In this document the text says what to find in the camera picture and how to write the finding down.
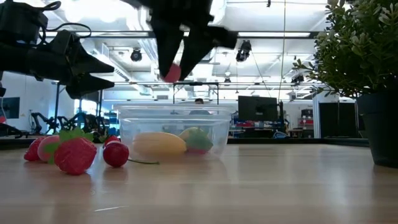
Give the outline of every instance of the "ceiling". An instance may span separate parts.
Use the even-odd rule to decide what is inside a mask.
[[[43,6],[53,0],[25,0],[34,6]],[[106,32],[107,37],[96,37],[89,41],[100,53],[103,44],[109,48],[111,61],[129,75],[132,82],[153,82],[157,78],[156,44],[153,39],[118,38],[124,31],[150,30],[146,24],[147,11],[137,11],[118,0],[62,0],[63,6],[55,12],[46,12],[49,28],[64,22],[80,22],[93,31]],[[216,25],[225,26],[240,32],[275,32],[268,39],[242,38],[234,50],[218,48],[213,52],[209,64],[199,64],[193,71],[191,80],[223,82],[226,76],[233,82],[290,83],[295,72],[291,70],[295,59],[310,60],[315,52],[313,39],[283,39],[286,32],[316,32],[325,26],[325,6],[327,0],[214,0],[212,13],[220,20]],[[67,29],[83,30],[80,27]],[[245,62],[236,62],[235,56],[243,40],[250,40],[252,52]],[[142,60],[133,62],[130,55],[133,49],[141,49]],[[181,57],[183,44],[176,56]],[[101,74],[114,82],[124,81],[115,74]]]

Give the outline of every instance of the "wooden table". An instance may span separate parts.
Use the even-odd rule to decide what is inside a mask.
[[[88,174],[0,151],[1,223],[398,223],[398,170],[368,149],[228,146],[221,160],[107,167]]]

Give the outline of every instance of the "clear plastic bowl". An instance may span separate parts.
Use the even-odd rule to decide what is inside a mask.
[[[145,145],[148,152],[157,151],[158,160],[179,155],[168,151],[181,146],[173,147],[181,140],[187,147],[181,157],[219,156],[226,146],[234,112],[225,106],[205,105],[115,105],[114,109],[118,111],[121,140],[129,147],[131,157],[145,159]]]

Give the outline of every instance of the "potted plant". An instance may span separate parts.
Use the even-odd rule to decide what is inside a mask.
[[[398,168],[398,0],[329,0],[315,64],[294,63],[331,94],[355,98],[374,163]]]

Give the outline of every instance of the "plant pot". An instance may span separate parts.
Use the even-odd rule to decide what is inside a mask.
[[[398,168],[398,114],[394,111],[397,96],[397,92],[375,93],[356,101],[376,165]]]

